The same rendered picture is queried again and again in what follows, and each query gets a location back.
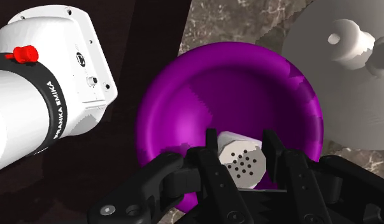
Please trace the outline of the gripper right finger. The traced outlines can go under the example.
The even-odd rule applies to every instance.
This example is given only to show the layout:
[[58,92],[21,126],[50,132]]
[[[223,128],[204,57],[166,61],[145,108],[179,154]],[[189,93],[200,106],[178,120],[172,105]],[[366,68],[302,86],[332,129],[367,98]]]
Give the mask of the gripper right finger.
[[265,130],[262,151],[272,182],[285,189],[298,224],[384,224],[384,179],[328,155],[315,162]]

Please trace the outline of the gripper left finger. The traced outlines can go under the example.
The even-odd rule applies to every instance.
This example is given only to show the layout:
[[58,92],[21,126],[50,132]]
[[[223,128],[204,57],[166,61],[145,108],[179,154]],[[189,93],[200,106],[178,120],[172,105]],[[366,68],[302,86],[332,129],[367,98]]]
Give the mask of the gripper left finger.
[[186,193],[197,205],[180,224],[254,224],[226,166],[218,159],[217,132],[206,130],[206,144],[186,156],[164,152],[125,183],[96,202],[88,224],[158,224]]

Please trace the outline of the white salt shaker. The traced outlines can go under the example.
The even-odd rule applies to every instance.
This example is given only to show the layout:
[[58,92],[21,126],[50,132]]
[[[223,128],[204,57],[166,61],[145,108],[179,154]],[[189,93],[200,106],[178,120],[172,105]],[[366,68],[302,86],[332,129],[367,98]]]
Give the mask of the white salt shaker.
[[266,172],[262,142],[229,131],[218,135],[218,159],[238,188],[255,188]]

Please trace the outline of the grey plate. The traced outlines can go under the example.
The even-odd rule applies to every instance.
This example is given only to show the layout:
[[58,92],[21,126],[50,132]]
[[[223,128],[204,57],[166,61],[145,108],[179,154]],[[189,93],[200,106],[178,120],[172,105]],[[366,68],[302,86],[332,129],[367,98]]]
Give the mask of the grey plate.
[[283,42],[282,55],[313,87],[324,118],[325,138],[361,150],[384,150],[384,77],[330,61],[331,23],[353,20],[375,40],[384,36],[384,0],[313,0]]

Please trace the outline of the purple bowl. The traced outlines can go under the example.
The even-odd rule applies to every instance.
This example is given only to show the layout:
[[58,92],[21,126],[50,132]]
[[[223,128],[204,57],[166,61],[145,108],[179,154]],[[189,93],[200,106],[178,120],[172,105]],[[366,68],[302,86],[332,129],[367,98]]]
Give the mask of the purple bowl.
[[[285,147],[314,161],[324,134],[319,101],[302,72],[271,50],[239,42],[195,48],[158,75],[138,112],[138,161],[204,146],[207,129],[260,141],[272,129]],[[255,187],[274,188],[266,172]]]

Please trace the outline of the grey rounded object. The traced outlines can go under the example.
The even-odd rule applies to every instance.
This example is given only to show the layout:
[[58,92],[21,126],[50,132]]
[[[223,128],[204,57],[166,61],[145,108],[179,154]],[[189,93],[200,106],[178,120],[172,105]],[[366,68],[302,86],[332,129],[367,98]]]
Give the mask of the grey rounded object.
[[374,42],[372,53],[366,62],[366,69],[375,77],[384,77],[384,36]]

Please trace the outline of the white cylinder with hole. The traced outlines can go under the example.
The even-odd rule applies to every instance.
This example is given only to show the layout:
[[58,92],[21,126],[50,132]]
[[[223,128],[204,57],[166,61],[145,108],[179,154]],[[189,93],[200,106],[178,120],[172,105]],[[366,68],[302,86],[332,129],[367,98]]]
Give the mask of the white cylinder with hole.
[[353,20],[335,20],[331,23],[327,38],[329,59],[345,69],[360,69],[368,61],[375,41],[371,34],[362,31]]

